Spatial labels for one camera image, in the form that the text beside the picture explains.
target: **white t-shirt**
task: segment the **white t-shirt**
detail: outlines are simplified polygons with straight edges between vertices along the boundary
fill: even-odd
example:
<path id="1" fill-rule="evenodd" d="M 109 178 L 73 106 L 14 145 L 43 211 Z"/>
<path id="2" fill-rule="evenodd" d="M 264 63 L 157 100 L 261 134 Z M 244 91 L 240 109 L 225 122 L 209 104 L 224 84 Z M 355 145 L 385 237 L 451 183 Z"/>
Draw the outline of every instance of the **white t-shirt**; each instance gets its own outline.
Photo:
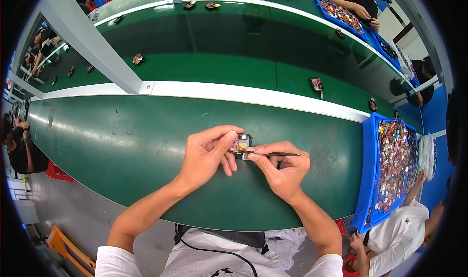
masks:
<path id="1" fill-rule="evenodd" d="M 429 210 L 413 199 L 408 206 L 392 212 L 389 219 L 369 231 L 369 248 L 377 253 L 371 258 L 369 277 L 378 277 L 403 263 L 424 242 Z"/>
<path id="2" fill-rule="evenodd" d="M 182 239 L 196 248 L 236 253 L 253 264 L 259 277 L 289 276 L 269 259 L 262 256 L 257 248 L 204 233 L 197 228 L 190 228 L 182 236 Z M 133 254 L 118 247 L 98 247 L 96 277 L 110 276 L 140 277 L 142 275 Z M 254 275 L 249 264 L 239 257 L 226 253 L 194 250 L 179 242 L 169 254 L 166 268 L 161 276 L 253 277 Z M 324 255 L 315 262 L 311 270 L 304 276 L 342 277 L 342 257 L 336 254 Z"/>

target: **plastic bag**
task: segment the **plastic bag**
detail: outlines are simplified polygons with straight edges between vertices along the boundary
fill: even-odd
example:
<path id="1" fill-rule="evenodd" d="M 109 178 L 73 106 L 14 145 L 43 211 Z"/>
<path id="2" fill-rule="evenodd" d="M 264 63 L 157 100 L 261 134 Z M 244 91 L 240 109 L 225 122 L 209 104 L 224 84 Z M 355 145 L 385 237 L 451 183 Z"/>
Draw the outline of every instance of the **plastic bag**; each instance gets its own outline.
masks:
<path id="1" fill-rule="evenodd" d="M 427 170 L 427 181 L 430 181 L 436 172 L 437 162 L 436 138 L 434 135 L 428 134 L 419 140 L 418 153 L 418 173 L 423 169 Z"/>
<path id="2" fill-rule="evenodd" d="M 304 228 L 266 231 L 268 251 L 264 256 L 283 271 L 289 270 L 294 265 L 293 257 L 302 249 L 301 244 L 306 236 Z"/>

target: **concrete floor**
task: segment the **concrete floor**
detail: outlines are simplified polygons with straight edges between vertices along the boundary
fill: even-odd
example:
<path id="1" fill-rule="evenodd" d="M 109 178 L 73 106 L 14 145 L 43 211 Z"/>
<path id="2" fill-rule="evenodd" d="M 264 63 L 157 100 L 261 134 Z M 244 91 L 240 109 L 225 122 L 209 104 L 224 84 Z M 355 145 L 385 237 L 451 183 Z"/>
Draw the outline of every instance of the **concrete floor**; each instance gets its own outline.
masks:
<path id="1" fill-rule="evenodd" d="M 35 202 L 38 225 L 43 235 L 48 235 L 57 225 L 85 254 L 96 259 L 97 247 L 106 244 L 115 218 L 125 207 L 91 191 L 78 182 L 54 180 L 44 173 L 29 175 L 32 200 Z M 159 220 L 135 240 L 134 252 L 143 276 L 159 276 L 164 270 L 172 247 L 174 224 Z M 348 243 L 344 240 L 343 253 Z M 316 261 L 317 247 L 310 239 L 294 256 L 294 266 L 287 272 L 292 277 L 303 276 Z M 82 276 L 77 270 L 67 270 L 70 275 Z"/>

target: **orange pallet jack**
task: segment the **orange pallet jack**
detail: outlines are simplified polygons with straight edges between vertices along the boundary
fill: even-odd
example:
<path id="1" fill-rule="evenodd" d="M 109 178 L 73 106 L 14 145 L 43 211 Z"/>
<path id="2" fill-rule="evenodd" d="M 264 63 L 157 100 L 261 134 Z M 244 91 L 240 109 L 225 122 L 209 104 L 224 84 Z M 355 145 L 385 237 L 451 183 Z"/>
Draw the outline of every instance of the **orange pallet jack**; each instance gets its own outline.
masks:
<path id="1" fill-rule="evenodd" d="M 56 226 L 52 228 L 52 231 L 49 234 L 49 237 L 45 240 L 51 249 L 66 257 L 72 263 L 81 270 L 86 276 L 93 277 L 86 268 L 84 268 L 67 250 L 67 247 L 72 251 L 77 257 L 79 257 L 83 262 L 88 264 L 93 270 L 96 269 L 96 263 L 82 253 Z"/>

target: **blue crate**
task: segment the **blue crate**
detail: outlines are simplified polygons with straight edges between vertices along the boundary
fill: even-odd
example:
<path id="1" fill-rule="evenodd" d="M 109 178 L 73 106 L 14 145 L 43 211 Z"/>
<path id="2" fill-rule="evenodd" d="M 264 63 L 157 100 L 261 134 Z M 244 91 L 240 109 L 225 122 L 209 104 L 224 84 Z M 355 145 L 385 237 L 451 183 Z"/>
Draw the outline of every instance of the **blue crate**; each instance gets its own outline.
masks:
<path id="1" fill-rule="evenodd" d="M 385 39 L 382 38 L 382 36 L 380 36 L 377 32 L 375 32 L 374 30 L 369 30 L 370 31 L 370 36 L 371 36 L 371 39 L 372 39 L 372 43 L 374 45 L 374 48 L 380 52 L 384 58 L 386 58 L 392 65 L 395 66 L 395 68 L 397 70 L 401 70 L 401 65 L 400 65 L 400 62 L 398 61 L 398 58 L 391 58 L 389 57 L 389 55 L 387 55 L 383 49 L 382 49 L 382 46 L 380 46 L 380 42 L 379 42 L 379 39 L 382 40 L 383 42 L 385 42 L 386 44 L 388 44 L 388 42 L 385 41 Z"/>
<path id="2" fill-rule="evenodd" d="M 337 24 L 338 26 L 348 30 L 349 32 L 353 33 L 354 35 L 356 35 L 357 37 L 359 37 L 360 39 L 364 40 L 365 42 L 369 43 L 370 42 L 370 39 L 369 37 L 367 36 L 366 34 L 366 31 L 363 29 L 364 31 L 364 34 L 360 34 L 356 29 L 354 29 L 353 27 L 349 26 L 348 24 L 345 24 L 343 22 L 341 22 L 340 20 L 336 19 L 336 18 L 333 18 L 331 17 L 330 15 L 328 15 L 325 10 L 322 8 L 322 5 L 320 5 L 320 0 L 316 0 L 317 1 L 317 5 L 319 6 L 320 10 L 322 11 L 325 19 L 328 19 L 329 21 Z"/>
<path id="3" fill-rule="evenodd" d="M 393 121 L 393 119 L 389 119 L 376 112 L 373 112 L 369 119 L 362 122 L 364 152 L 361 186 L 358 197 L 358 204 L 356 205 L 356 211 L 352 221 L 353 226 L 357 227 L 359 233 L 365 233 L 373 226 L 376 226 L 385 221 L 388 217 L 390 217 L 392 211 L 401 205 L 405 197 L 405 194 L 401 194 L 400 198 L 395 200 L 395 202 L 392 204 L 392 207 L 387 212 L 378 212 L 378 210 L 372 209 L 370 222 L 373 225 L 365 225 L 367 215 L 369 213 L 369 207 L 371 203 L 375 203 L 375 199 L 377 199 L 379 192 L 379 187 L 375 188 L 376 177 L 380 176 L 380 146 L 377 135 L 377 128 L 378 122 L 382 120 L 385 120 L 386 122 Z M 408 130 L 415 130 L 410 125 L 405 124 L 405 126 Z M 418 160 L 416 161 L 414 172 L 416 172 L 417 168 Z"/>
<path id="4" fill-rule="evenodd" d="M 106 4 L 106 0 L 94 0 L 94 3 L 96 4 L 96 6 L 100 7 Z"/>

